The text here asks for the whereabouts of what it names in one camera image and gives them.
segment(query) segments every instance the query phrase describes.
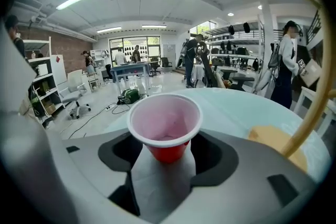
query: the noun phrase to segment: person in white shirt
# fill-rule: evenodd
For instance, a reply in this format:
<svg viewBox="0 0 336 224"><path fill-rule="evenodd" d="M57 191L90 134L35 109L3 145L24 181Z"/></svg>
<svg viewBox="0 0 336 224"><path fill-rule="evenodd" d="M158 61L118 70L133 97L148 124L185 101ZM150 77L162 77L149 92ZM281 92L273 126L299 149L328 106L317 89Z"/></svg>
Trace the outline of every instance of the person in white shirt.
<svg viewBox="0 0 336 224"><path fill-rule="evenodd" d="M279 48L281 60L271 100L290 109L292 104L291 79L299 72L299 64L293 60L295 51L291 39L297 38L299 30L297 24L291 20L286 23L283 30L283 38Z"/></svg>
<svg viewBox="0 0 336 224"><path fill-rule="evenodd" d="M122 63L126 63L126 56L121 51L121 49L118 49L118 52L115 55L114 59L116 60L118 66L120 66Z"/></svg>

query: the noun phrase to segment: whiteboard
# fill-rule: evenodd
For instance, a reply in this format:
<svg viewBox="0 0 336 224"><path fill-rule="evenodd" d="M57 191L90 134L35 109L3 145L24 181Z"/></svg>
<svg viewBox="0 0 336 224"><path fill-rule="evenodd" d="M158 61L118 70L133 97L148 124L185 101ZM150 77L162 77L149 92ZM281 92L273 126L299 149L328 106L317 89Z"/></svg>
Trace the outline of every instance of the whiteboard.
<svg viewBox="0 0 336 224"><path fill-rule="evenodd" d="M54 77L56 85L60 85L66 82L67 75L65 73L63 55L51 55L50 62L51 62L52 75Z"/></svg>

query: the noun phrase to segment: woman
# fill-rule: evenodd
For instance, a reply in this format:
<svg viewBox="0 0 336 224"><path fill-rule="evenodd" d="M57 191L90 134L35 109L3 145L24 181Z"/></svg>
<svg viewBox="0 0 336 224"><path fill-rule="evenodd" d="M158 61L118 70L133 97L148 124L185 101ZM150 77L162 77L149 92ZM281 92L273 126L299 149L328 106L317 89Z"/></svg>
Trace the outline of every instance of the woman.
<svg viewBox="0 0 336 224"><path fill-rule="evenodd" d="M297 24L291 20L287 22L283 30L283 38L279 47L281 59L278 77L275 80L271 100L290 109L292 104L291 78L299 72L299 64L293 60L295 51L291 39L296 38L299 31Z"/></svg>
<svg viewBox="0 0 336 224"><path fill-rule="evenodd" d="M88 53L86 50L81 53L85 57L85 66L86 71L91 74L95 72L95 69L93 68L93 58L91 57L90 53Z"/></svg>

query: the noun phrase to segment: blue table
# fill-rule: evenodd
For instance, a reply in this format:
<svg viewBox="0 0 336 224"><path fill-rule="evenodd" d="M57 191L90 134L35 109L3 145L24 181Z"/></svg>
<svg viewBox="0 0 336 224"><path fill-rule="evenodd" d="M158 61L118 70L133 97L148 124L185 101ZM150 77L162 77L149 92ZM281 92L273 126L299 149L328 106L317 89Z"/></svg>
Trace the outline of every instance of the blue table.
<svg viewBox="0 0 336 224"><path fill-rule="evenodd" d="M120 94L122 94L119 84L119 79L123 77L124 81L126 81L126 77L129 76L137 76L143 75L145 79L146 91L147 95L149 95L149 64L147 62L142 63L131 63L129 65L116 66L111 68L111 72L113 72L114 77L116 79L116 83L119 89Z"/></svg>
<svg viewBox="0 0 336 224"><path fill-rule="evenodd" d="M236 137L248 137L255 125L273 125L293 135L302 119L292 111L255 94L220 89L196 88L174 91L196 101L203 110L202 129L223 132ZM126 129L124 114L104 132ZM317 182L323 180L331 158L322 139L313 131L300 147L307 158L307 173Z"/></svg>

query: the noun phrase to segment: black pants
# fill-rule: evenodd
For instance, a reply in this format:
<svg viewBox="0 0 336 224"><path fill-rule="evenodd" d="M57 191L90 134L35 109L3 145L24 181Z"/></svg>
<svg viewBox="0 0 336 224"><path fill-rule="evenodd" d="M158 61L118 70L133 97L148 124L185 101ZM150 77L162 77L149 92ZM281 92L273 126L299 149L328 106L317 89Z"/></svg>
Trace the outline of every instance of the black pants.
<svg viewBox="0 0 336 224"><path fill-rule="evenodd" d="M184 67L185 67L185 78L187 79L187 85L192 86L191 73L194 67L194 59L189 59L189 57L184 57Z"/></svg>
<svg viewBox="0 0 336 224"><path fill-rule="evenodd" d="M291 87L292 73L289 70L279 73L275 82L271 100L290 109L292 105L292 87Z"/></svg>

